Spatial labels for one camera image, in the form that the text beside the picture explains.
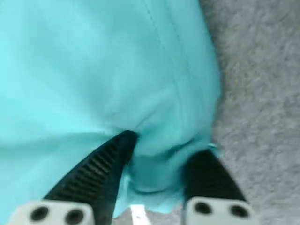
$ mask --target light blue cloth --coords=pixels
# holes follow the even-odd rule
[[[198,0],[1,0],[0,225],[125,129],[140,139],[115,216],[169,212],[219,94]]]

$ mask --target gray carpet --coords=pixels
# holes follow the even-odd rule
[[[300,0],[200,1],[222,69],[223,161],[262,225],[300,225]],[[148,215],[180,224],[180,210]]]

